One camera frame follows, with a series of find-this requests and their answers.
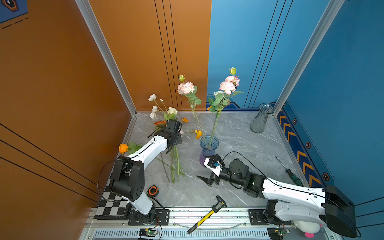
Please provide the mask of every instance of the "glass vase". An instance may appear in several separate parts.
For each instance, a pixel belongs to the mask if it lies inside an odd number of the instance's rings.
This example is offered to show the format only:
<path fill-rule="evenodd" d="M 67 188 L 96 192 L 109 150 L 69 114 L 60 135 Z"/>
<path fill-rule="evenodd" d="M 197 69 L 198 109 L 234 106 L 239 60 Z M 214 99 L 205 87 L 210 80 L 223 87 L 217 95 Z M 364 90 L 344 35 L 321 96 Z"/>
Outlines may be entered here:
<path fill-rule="evenodd" d="M 259 106 L 259 113 L 251 123 L 251 130 L 255 133 L 261 133 L 265 129 L 268 115 L 273 113 L 273 107 L 269 104 L 262 103 Z"/>
<path fill-rule="evenodd" d="M 211 146 L 208 148 L 208 143 L 211 140 L 211 135 L 204 136 L 200 139 L 200 146 L 202 148 L 201 154 L 200 154 L 200 164 L 201 166 L 204 166 L 205 157 L 215 155 L 215 150 L 218 147 L 218 140 L 214 136 L 212 137 Z"/>

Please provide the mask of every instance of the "wall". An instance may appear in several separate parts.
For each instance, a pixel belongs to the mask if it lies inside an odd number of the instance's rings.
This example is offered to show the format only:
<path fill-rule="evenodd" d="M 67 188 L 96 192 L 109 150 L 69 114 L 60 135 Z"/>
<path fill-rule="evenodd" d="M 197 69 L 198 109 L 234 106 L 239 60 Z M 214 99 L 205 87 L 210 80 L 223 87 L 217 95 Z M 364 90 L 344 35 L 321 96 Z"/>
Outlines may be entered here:
<path fill-rule="evenodd" d="M 77 239 L 131 116 L 75 1 L 27 4 L 0 23 L 2 238 Z"/>
<path fill-rule="evenodd" d="M 345 1 L 288 98 L 328 165 L 334 185 L 355 204 L 383 196 L 383 1 Z M 356 206 L 356 215 L 384 210 L 384 199 Z M 384 212 L 358 217 L 383 223 Z M 382 239 L 382 225 L 361 228 Z"/>
<path fill-rule="evenodd" d="M 208 95 L 237 68 L 240 108 L 275 101 L 329 0 L 213 0 Z"/>
<path fill-rule="evenodd" d="M 178 76 L 205 99 L 210 0 L 90 1 L 138 111 L 151 111 L 153 93 L 166 106 L 190 110 L 178 94 Z M 205 109 L 205 104 L 196 107 Z"/>

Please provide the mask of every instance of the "yellow chevron arrow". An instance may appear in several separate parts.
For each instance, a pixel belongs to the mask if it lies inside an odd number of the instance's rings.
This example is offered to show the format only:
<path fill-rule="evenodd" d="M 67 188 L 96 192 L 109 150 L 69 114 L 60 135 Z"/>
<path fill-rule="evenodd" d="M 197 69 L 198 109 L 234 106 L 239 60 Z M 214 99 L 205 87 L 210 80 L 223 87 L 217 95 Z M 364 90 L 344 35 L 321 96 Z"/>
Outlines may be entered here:
<path fill-rule="evenodd" d="M 321 182 L 320 182 L 319 179 L 315 178 L 314 176 L 312 176 L 312 175 L 310 174 L 310 187 L 312 187 L 312 180 L 315 180 L 315 182 L 318 182 L 319 184 L 321 184 Z"/>
<path fill-rule="evenodd" d="M 285 133 L 285 127 L 290 127 L 291 125 L 289 125 L 288 123 L 284 123 L 283 126 L 284 126 L 283 131 L 284 131 L 284 133 Z"/>
<path fill-rule="evenodd" d="M 285 119 L 286 119 L 287 117 L 286 117 L 286 116 L 280 116 L 280 125 L 281 125 L 281 119 L 282 119 L 282 118 L 285 118 Z"/>
<path fill-rule="evenodd" d="M 296 134 L 295 134 L 294 132 L 290 132 L 290 131 L 288 131 L 288 142 L 289 142 L 289 136 L 290 136 L 290 135 L 296 136 Z"/>
<path fill-rule="evenodd" d="M 307 155 L 306 155 L 305 153 L 300 152 L 300 151 L 297 151 L 297 161 L 298 161 L 298 162 L 300 162 L 300 160 L 299 160 L 299 159 L 300 159 L 300 155 L 301 155 L 301 156 L 304 156 L 304 157 L 307 157 Z"/>
<path fill-rule="evenodd" d="M 305 174 L 305 167 L 309 167 L 310 169 L 313 170 L 313 167 L 311 165 L 309 165 L 308 163 L 306 162 L 303 162 L 303 173 Z"/>

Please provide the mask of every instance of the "pink plush nose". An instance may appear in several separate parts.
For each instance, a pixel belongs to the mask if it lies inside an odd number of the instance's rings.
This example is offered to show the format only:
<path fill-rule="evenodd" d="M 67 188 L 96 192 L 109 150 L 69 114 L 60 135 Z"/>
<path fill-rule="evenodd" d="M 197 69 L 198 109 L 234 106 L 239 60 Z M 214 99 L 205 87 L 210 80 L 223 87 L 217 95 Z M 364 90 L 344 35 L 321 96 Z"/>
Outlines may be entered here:
<path fill-rule="evenodd" d="M 314 233 L 305 233 L 304 234 L 306 237 L 309 237 L 309 238 L 313 238 L 314 237 Z"/>

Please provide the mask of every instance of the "clear gray glass vase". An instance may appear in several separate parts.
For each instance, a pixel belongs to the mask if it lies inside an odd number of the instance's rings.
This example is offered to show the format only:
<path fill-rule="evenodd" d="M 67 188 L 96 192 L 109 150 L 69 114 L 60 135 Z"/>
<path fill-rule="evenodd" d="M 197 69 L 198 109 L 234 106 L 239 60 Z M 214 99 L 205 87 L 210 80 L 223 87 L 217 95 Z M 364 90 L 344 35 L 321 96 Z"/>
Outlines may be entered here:
<path fill-rule="evenodd" d="M 259 106 L 259 113 L 251 123 L 251 130 L 255 133 L 261 133 L 265 129 L 268 115 L 273 113 L 273 107 L 269 104 L 262 103 Z"/>

